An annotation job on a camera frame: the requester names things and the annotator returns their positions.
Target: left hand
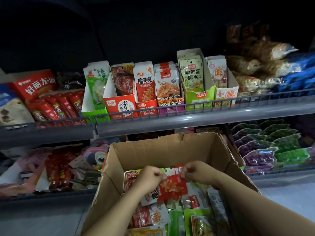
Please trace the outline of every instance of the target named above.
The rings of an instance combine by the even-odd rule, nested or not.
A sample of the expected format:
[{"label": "left hand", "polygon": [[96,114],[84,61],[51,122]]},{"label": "left hand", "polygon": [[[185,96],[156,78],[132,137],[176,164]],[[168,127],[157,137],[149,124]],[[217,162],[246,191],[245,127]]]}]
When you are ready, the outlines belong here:
[{"label": "left hand", "polygon": [[167,175],[157,167],[143,168],[132,188],[136,188],[143,196],[154,191],[160,183],[167,180]]}]

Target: metal shelf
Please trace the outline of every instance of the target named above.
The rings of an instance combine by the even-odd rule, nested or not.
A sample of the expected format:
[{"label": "metal shelf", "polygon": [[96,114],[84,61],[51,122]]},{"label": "metal shelf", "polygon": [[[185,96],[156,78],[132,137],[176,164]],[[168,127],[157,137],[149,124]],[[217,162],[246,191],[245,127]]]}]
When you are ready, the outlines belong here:
[{"label": "metal shelf", "polygon": [[0,150],[93,138],[94,125],[90,118],[73,118],[70,121],[72,125],[69,125],[69,119],[67,119],[0,127]]},{"label": "metal shelf", "polygon": [[[285,92],[284,94],[296,94],[296,92],[297,91]],[[248,101],[249,97],[232,98],[229,100],[236,100],[237,102],[237,104],[233,107],[222,107],[222,100],[208,101],[204,103],[221,102],[221,107],[213,107],[212,104],[212,108],[203,110],[184,112],[176,111],[176,113],[168,115],[158,114],[131,119],[114,119],[102,123],[98,122],[96,129],[100,137],[114,137],[142,132],[162,131],[184,127],[199,127],[213,124],[315,113],[315,96],[292,98],[288,98],[288,96],[287,98],[280,98],[280,94],[265,94],[251,97],[251,99],[259,98],[263,101]],[[115,114],[106,114],[101,116],[104,117],[113,115]]]}]

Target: person's arm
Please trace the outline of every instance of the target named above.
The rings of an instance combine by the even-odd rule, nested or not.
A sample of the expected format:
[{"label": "person's arm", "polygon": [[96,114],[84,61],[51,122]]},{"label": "person's arm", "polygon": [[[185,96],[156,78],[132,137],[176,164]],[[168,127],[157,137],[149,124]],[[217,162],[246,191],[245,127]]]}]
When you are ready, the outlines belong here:
[{"label": "person's arm", "polygon": [[156,167],[145,167],[134,185],[82,236],[123,236],[140,200],[167,179]]},{"label": "person's arm", "polygon": [[260,195],[204,162],[187,163],[183,168],[182,178],[219,188],[263,236],[315,234],[314,222]]}]

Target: forearm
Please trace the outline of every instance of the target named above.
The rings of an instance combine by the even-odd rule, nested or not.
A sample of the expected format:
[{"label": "forearm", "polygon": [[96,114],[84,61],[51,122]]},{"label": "forearm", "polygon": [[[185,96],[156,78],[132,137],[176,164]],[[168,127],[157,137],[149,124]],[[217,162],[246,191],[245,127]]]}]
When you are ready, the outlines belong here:
[{"label": "forearm", "polygon": [[132,187],[83,236],[123,236],[141,198]]},{"label": "forearm", "polygon": [[228,175],[220,175],[218,185],[227,199],[236,205],[262,235],[314,235],[314,222],[258,194]]}]

